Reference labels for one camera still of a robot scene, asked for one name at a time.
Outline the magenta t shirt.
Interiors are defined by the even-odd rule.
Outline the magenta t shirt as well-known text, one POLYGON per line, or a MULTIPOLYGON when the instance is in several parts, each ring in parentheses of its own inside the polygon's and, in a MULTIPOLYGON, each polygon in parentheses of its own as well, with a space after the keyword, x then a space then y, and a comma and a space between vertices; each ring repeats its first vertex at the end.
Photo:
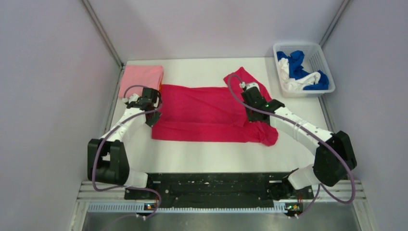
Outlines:
POLYGON ((243 67, 224 77, 231 88, 188 88, 164 84, 161 116, 152 128, 151 138, 162 141, 201 142, 254 142, 273 146, 278 140, 278 131, 262 122, 249 122, 245 107, 233 95, 242 100, 239 84, 255 82, 261 95, 270 101, 271 96, 264 85, 258 82, 243 67))

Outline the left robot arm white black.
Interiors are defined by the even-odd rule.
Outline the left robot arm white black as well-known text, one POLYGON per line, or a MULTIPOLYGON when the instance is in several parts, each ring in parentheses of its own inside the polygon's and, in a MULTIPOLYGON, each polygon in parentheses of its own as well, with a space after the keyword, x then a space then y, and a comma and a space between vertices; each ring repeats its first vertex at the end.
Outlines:
POLYGON ((111 184, 112 188, 136 188, 143 199, 152 197, 153 184, 148 182, 148 174, 130 166, 131 154, 128 145, 138 129, 154 126, 160 116, 162 97, 159 90, 144 86, 140 95, 124 96, 125 110, 113 127, 98 139, 88 142, 88 179, 97 191, 97 183, 111 184))

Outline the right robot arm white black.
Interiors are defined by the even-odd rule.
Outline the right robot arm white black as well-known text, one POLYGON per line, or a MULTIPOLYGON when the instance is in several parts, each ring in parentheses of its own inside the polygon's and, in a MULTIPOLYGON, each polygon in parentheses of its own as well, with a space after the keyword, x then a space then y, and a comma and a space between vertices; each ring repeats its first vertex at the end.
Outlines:
POLYGON ((247 85, 241 93, 247 118, 276 128, 306 147, 315 157, 306 167, 297 168, 280 183, 272 184, 274 200, 295 198, 303 188, 312 185, 332 187, 357 167, 350 137, 318 128, 292 113, 278 100, 266 101, 259 87, 247 85))

